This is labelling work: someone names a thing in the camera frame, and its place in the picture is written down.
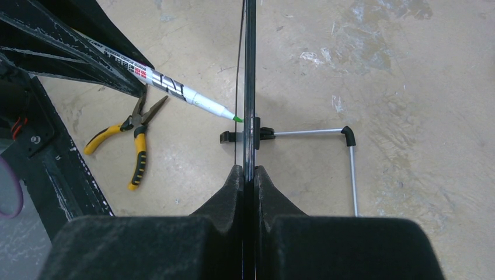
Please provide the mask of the white green whiteboard marker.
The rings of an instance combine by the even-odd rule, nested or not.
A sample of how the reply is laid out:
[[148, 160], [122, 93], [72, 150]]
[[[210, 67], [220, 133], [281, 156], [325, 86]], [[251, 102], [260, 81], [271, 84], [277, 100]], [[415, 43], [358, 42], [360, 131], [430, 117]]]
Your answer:
[[188, 104], [201, 108], [213, 115], [233, 120], [237, 123], [242, 123], [243, 119], [238, 117], [233, 112], [229, 111], [223, 105], [203, 96], [199, 92], [185, 86], [184, 84], [158, 72], [157, 70], [146, 66], [140, 62], [137, 62], [93, 39], [80, 33], [80, 35], [87, 39], [96, 49], [101, 53], [115, 60], [118, 64], [131, 72], [138, 80], [144, 82], [147, 85], [153, 86], [167, 94], [170, 94]]

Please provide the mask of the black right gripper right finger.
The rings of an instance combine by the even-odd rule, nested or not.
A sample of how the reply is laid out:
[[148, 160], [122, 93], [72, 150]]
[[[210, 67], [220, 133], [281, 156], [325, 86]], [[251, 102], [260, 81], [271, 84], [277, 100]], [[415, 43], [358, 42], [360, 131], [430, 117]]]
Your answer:
[[418, 224], [398, 218], [309, 216], [254, 175], [258, 279], [443, 279]]

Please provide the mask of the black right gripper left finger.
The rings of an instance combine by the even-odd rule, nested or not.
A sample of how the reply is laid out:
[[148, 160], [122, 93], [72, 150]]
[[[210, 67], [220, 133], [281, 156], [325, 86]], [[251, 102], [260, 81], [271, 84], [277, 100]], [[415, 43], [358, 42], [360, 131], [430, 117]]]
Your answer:
[[224, 185], [187, 216], [84, 216], [57, 234], [40, 279], [241, 279], [235, 165]]

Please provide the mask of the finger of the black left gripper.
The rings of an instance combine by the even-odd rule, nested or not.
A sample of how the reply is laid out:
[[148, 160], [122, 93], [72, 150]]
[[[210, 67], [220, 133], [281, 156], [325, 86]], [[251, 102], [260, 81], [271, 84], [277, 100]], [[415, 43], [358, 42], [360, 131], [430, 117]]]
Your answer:
[[40, 0], [39, 3], [69, 27], [137, 62], [154, 67], [96, 0]]
[[146, 86], [52, 14], [1, 11], [1, 60], [38, 76], [93, 83], [134, 97]]

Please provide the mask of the black-framed whiteboard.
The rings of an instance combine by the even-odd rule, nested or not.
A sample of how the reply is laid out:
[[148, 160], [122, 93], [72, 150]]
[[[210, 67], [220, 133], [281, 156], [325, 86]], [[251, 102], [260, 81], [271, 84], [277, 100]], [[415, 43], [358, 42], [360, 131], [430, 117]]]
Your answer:
[[238, 61], [244, 51], [243, 126], [235, 124], [235, 156], [243, 156], [243, 179], [249, 183], [255, 170], [256, 108], [256, 1], [243, 1]]

